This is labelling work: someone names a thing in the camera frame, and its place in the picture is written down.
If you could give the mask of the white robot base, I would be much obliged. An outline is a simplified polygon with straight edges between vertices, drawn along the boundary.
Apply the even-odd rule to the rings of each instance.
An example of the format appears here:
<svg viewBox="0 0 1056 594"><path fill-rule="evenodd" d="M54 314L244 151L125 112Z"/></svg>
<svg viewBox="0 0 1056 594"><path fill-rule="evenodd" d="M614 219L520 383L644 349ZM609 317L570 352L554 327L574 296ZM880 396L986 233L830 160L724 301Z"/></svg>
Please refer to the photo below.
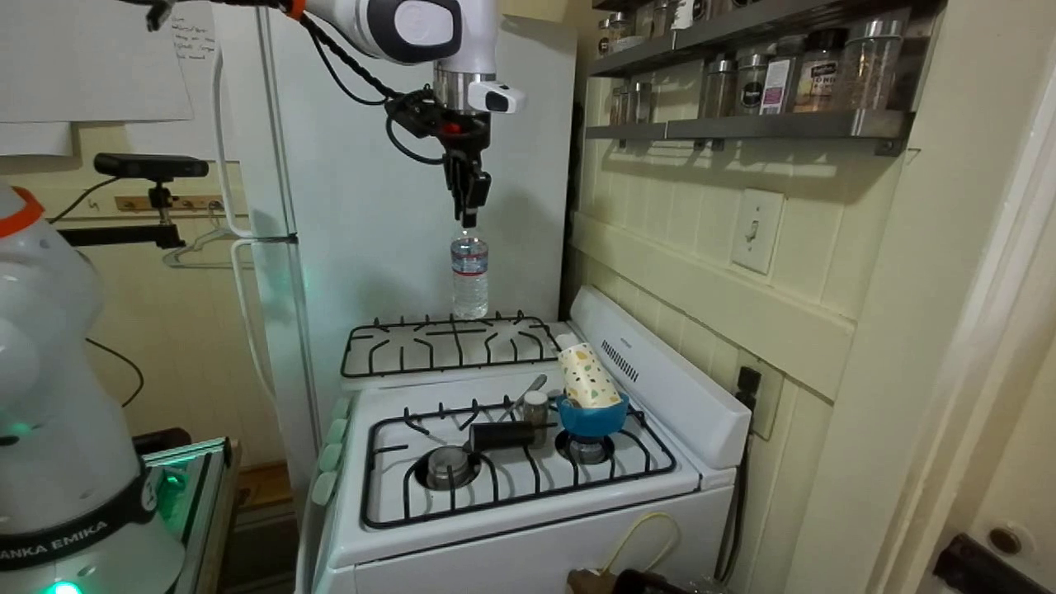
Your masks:
<svg viewBox="0 0 1056 594"><path fill-rule="evenodd" d="M92 263L16 184L0 187L0 594L169 594L181 542L155 513L86 332Z"/></svg>

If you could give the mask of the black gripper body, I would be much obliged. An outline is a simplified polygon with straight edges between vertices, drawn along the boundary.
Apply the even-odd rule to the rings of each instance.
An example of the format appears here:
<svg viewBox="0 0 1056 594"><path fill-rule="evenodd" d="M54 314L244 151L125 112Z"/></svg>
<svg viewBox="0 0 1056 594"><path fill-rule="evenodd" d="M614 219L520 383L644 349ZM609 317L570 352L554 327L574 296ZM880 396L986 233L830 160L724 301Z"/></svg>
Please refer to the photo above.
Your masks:
<svg viewBox="0 0 1056 594"><path fill-rule="evenodd" d="M482 169L482 151L491 144L491 118L482 112L446 110L434 125L441 161L460 169Z"/></svg>

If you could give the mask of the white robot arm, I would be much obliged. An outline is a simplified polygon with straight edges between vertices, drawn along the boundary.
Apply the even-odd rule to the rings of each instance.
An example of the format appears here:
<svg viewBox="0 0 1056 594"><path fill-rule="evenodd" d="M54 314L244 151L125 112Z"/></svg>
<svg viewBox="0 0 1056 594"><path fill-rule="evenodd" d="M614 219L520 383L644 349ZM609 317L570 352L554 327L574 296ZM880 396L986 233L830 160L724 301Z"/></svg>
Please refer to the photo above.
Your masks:
<svg viewBox="0 0 1056 594"><path fill-rule="evenodd" d="M207 0L227 8L280 11L307 29L321 56L343 61L378 91L385 129L441 144L434 164L454 201L454 222L475 226L491 176L482 151L491 142L491 118L517 112L524 91L496 72L498 8L496 0ZM337 29L355 53L398 66L429 63L432 87L395 91L332 43Z"/></svg>

